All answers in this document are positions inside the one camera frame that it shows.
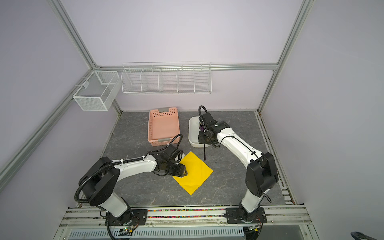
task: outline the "lavender wall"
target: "lavender wall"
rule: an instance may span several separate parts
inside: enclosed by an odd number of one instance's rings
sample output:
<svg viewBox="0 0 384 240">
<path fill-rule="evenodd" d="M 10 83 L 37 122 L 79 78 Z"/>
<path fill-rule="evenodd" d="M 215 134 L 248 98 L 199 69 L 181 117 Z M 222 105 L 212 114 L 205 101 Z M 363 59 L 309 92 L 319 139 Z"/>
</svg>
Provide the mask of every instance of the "lavender wall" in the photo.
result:
<svg viewBox="0 0 384 240">
<path fill-rule="evenodd" d="M 75 207 L 78 181 L 100 158 L 116 116 L 113 109 L 82 111 L 72 102 L 0 193 L 2 239 L 53 238 L 67 208 Z"/>
<path fill-rule="evenodd" d="M 45 0 L 0 7 L 0 166 L 88 70 Z"/>
<path fill-rule="evenodd" d="M 276 63 L 302 0 L 63 0 L 94 60 Z"/>
<path fill-rule="evenodd" d="M 262 115 L 320 239 L 382 239 L 384 2 L 317 0 Z"/>
</svg>

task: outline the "white wire shelf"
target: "white wire shelf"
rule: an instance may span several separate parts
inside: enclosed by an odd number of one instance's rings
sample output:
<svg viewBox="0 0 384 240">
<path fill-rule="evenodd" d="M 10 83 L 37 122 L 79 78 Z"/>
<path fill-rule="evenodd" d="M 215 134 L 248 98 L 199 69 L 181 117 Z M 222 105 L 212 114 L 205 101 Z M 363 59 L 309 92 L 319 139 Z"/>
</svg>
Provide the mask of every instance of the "white wire shelf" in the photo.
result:
<svg viewBox="0 0 384 240">
<path fill-rule="evenodd" d="M 93 71 L 73 98 L 84 111 L 108 111 L 120 88 L 116 71 Z"/>
<path fill-rule="evenodd" d="M 124 66 L 122 91 L 126 94 L 210 94 L 210 65 L 181 65 L 154 68 Z"/>
</svg>

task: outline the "metal rail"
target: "metal rail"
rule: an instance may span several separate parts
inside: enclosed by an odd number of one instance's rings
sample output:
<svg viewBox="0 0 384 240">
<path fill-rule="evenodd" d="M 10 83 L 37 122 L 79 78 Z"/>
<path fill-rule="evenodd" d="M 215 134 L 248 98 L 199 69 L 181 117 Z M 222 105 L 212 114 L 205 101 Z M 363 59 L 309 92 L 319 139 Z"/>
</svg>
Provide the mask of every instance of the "metal rail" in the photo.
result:
<svg viewBox="0 0 384 240">
<path fill-rule="evenodd" d="M 140 207 L 135 209 L 147 209 L 146 225 L 139 226 L 142 231 L 151 229 L 191 229 L 193 227 L 242 227 L 254 224 L 238 223 L 228 224 L 225 208 L 231 206 L 158 206 Z M 312 221 L 304 205 L 265 205 L 267 223 L 264 225 L 298 225 L 304 231 L 305 236 L 313 237 L 318 240 Z M 169 218 L 166 216 L 184 216 Z M 58 228 L 54 239 L 68 239 L 72 231 L 79 230 L 105 230 L 105 219 L 100 216 L 100 209 L 97 207 L 85 207 L 68 209 Z M 122 227 L 112 227 L 113 231 L 118 231 Z"/>
<path fill-rule="evenodd" d="M 277 63 L 233 63 L 233 64 L 188 64 L 188 65 L 135 65 L 135 68 L 210 68 L 211 71 L 234 71 L 234 70 L 277 70 Z M 98 70 L 118 71 L 124 70 L 123 66 L 101 66 Z"/>
<path fill-rule="evenodd" d="M 53 12 L 55 13 L 57 19 L 62 24 L 63 28 L 66 30 L 73 44 L 79 51 L 80 55 L 83 57 L 85 63 L 90 69 L 97 68 L 97 64 L 93 60 L 91 54 L 89 53 L 87 47 L 82 41 L 80 34 L 77 32 L 74 24 L 69 18 L 65 8 L 60 0 L 47 0 L 48 4 L 51 6 Z"/>
<path fill-rule="evenodd" d="M 266 104 L 266 102 L 267 102 L 267 100 L 268 100 L 268 98 L 272 92 L 273 86 L 275 85 L 276 80 L 278 79 L 278 77 L 281 73 L 281 70 L 284 67 L 286 60 L 288 59 L 288 56 L 291 53 L 293 46 L 295 45 L 295 41 L 296 41 L 297 37 L 299 36 L 300 31 L 304 25 L 304 22 L 308 16 L 312 6 L 313 6 L 313 2 L 314 2 L 314 0 L 304 0 L 303 3 L 301 4 L 299 13 L 297 14 L 297 17 L 295 20 L 295 24 L 293 25 L 293 28 L 291 30 L 291 33 L 288 37 L 287 42 L 285 43 L 285 46 L 284 46 L 283 51 L 280 55 L 279 61 L 277 62 L 279 67 L 278 67 L 278 69 L 276 69 L 276 71 L 272 75 L 272 78 L 268 83 L 268 86 L 264 92 L 263 98 L 262 98 L 260 105 L 257 109 L 257 111 L 259 111 L 260 113 L 263 111 L 263 108 L 265 107 L 265 104 Z"/>
<path fill-rule="evenodd" d="M 255 116 L 256 116 L 257 123 L 259 124 L 262 136 L 264 138 L 264 142 L 265 142 L 265 145 L 267 147 L 267 150 L 275 158 L 276 167 L 277 167 L 278 174 L 279 174 L 279 184 L 280 184 L 280 188 L 282 189 L 282 193 L 284 195 L 284 200 L 286 201 L 286 204 L 296 204 L 295 196 L 294 196 L 293 191 L 289 185 L 285 171 L 281 165 L 281 162 L 280 162 L 280 159 L 276 153 L 276 150 L 275 150 L 274 146 L 272 145 L 272 142 L 271 142 L 271 139 L 269 137 L 268 131 L 266 129 L 264 120 L 263 120 L 261 114 L 259 114 L 257 111 L 255 111 Z"/>
</svg>

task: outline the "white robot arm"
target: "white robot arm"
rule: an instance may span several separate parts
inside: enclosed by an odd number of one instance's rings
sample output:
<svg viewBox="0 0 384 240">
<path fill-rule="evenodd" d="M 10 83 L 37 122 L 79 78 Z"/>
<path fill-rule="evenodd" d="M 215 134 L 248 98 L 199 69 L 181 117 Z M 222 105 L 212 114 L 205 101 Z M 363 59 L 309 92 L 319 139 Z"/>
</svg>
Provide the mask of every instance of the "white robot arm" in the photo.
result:
<svg viewBox="0 0 384 240">
<path fill-rule="evenodd" d="M 205 110 L 204 114 L 201 114 L 201 108 Z M 258 221 L 262 223 L 264 209 L 259 207 L 260 202 L 264 194 L 278 181 L 273 156 L 268 152 L 263 154 L 247 144 L 234 133 L 227 123 L 215 121 L 205 107 L 199 107 L 199 115 L 204 127 L 204 130 L 199 132 L 199 143 L 211 144 L 214 147 L 224 145 L 247 168 L 245 176 L 247 192 L 239 207 L 228 212 L 227 221 L 229 222 L 231 218 L 245 223 L 258 223 Z M 184 156 L 183 151 L 178 149 L 179 144 L 177 147 L 172 145 L 177 137 L 180 137 L 180 143 L 181 134 L 174 137 L 166 147 L 135 159 L 111 161 L 108 157 L 100 158 L 80 179 L 79 188 L 74 197 L 75 201 L 89 202 L 91 206 L 97 206 L 107 211 L 106 225 L 108 225 L 108 219 L 113 221 L 113 225 L 132 224 L 132 218 L 135 216 L 130 206 L 113 191 L 116 182 L 142 172 L 157 174 L 163 171 L 164 175 L 186 176 L 188 173 L 185 166 L 179 163 Z M 86 199 L 79 198 L 81 191 Z"/>
<path fill-rule="evenodd" d="M 142 172 L 157 174 L 163 171 L 163 175 L 186 176 L 188 173 L 185 165 L 179 163 L 184 153 L 178 149 L 179 144 L 177 147 L 172 145 L 177 137 L 180 137 L 180 143 L 181 134 L 175 136 L 166 147 L 151 151 L 146 156 L 113 161 L 108 157 L 100 158 L 80 179 L 74 196 L 75 201 L 89 202 L 91 206 L 108 211 L 115 225 L 129 224 L 134 214 L 125 200 L 113 191 L 116 182 Z M 79 198 L 81 191 L 87 199 Z"/>
<path fill-rule="evenodd" d="M 244 198 L 239 204 L 239 209 L 234 213 L 234 218 L 243 222 L 251 222 L 259 212 L 264 195 L 278 181 L 275 159 L 270 153 L 263 154 L 241 139 L 230 126 L 224 122 L 217 122 L 204 106 L 199 107 L 199 120 L 203 130 L 199 132 L 199 143 L 211 144 L 218 148 L 227 147 L 247 168 L 245 183 L 248 187 Z"/>
</svg>

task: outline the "aluminum frame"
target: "aluminum frame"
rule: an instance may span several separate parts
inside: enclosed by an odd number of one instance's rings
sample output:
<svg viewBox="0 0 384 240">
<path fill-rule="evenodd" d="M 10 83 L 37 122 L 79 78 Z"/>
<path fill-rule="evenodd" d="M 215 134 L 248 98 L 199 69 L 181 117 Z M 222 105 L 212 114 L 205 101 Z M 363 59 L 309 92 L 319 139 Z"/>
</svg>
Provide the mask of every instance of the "aluminum frame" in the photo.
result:
<svg viewBox="0 0 384 240">
<path fill-rule="evenodd" d="M 297 14 L 295 23 L 292 27 L 291 33 L 288 37 L 287 42 L 285 43 L 285 46 L 283 48 L 283 51 L 280 55 L 279 61 L 277 62 L 278 64 L 278 69 L 276 69 L 271 77 L 271 80 L 268 83 L 268 86 L 265 90 L 265 93 L 263 95 L 263 98 L 260 102 L 260 105 L 258 107 L 258 111 L 261 113 L 263 111 L 263 108 L 265 107 L 265 104 L 273 90 L 273 86 L 276 83 L 276 80 L 278 79 L 281 70 L 284 67 L 284 64 L 286 60 L 289 57 L 289 54 L 291 53 L 293 46 L 295 45 L 296 39 L 300 34 L 301 29 L 303 28 L 303 25 L 305 23 L 305 20 L 309 14 L 309 12 L 312 9 L 314 0 L 303 0 L 303 3 L 301 4 L 299 13 Z"/>
<path fill-rule="evenodd" d="M 276 167 L 277 167 L 277 171 L 278 171 L 278 175 L 279 175 L 279 185 L 280 185 L 281 192 L 284 195 L 285 203 L 286 204 L 296 204 L 295 196 L 294 196 L 294 194 L 291 190 L 291 187 L 288 183 L 284 169 L 283 169 L 281 162 L 280 162 L 280 159 L 276 153 L 276 149 L 272 145 L 272 142 L 271 142 L 271 139 L 269 137 L 268 131 L 266 129 L 262 115 L 258 111 L 255 111 L 255 116 L 256 116 L 257 123 L 259 124 L 259 128 L 261 130 L 267 151 L 270 152 L 275 158 Z"/>
<path fill-rule="evenodd" d="M 54 125 L 59 121 L 62 115 L 67 111 L 71 102 L 73 101 L 73 93 L 76 92 L 80 86 L 91 75 L 92 70 L 80 79 L 77 85 L 72 89 L 61 103 L 51 112 L 51 114 L 43 121 L 43 123 L 29 136 L 24 144 L 17 150 L 12 158 L 0 168 L 0 192 L 15 176 L 17 171 L 22 167 L 25 161 L 31 156 L 35 149 L 39 146 L 45 136 L 51 131 Z"/>
<path fill-rule="evenodd" d="M 85 63 L 91 70 L 97 70 L 100 68 L 95 61 L 93 60 L 91 54 L 89 53 L 87 47 L 85 46 L 83 40 L 80 37 L 80 34 L 77 32 L 74 24 L 72 23 L 68 13 L 65 11 L 65 8 L 60 0 L 47 0 L 48 4 L 51 6 L 56 18 L 59 20 L 64 30 L 67 32 L 72 43 L 75 45 L 76 49 L 79 51 L 80 55 L 84 59 Z M 118 113 L 121 115 L 122 110 L 116 100 L 113 100 L 112 106 Z"/>
<path fill-rule="evenodd" d="M 235 71 L 235 70 L 277 70 L 277 63 L 232 63 L 232 64 L 187 64 L 187 65 L 140 65 L 134 66 L 135 68 L 211 68 L 211 71 Z M 124 70 L 124 66 L 101 66 L 98 70 L 110 70 L 121 73 Z"/>
<path fill-rule="evenodd" d="M 225 209 L 232 206 L 161 206 L 161 207 L 133 207 L 132 209 L 148 209 L 146 225 L 140 229 L 172 228 L 172 227 L 228 227 L 252 226 L 254 224 L 228 224 L 225 217 L 191 217 L 199 215 L 223 215 L 225 210 L 190 211 L 188 209 Z M 313 223 L 304 205 L 265 205 L 267 223 L 264 225 L 299 225 L 305 240 L 318 240 Z M 150 218 L 159 216 L 187 216 L 180 218 Z M 84 205 L 68 209 L 56 232 L 54 239 L 68 239 L 72 229 L 105 229 L 105 219 L 100 216 L 100 209 Z"/>
</svg>

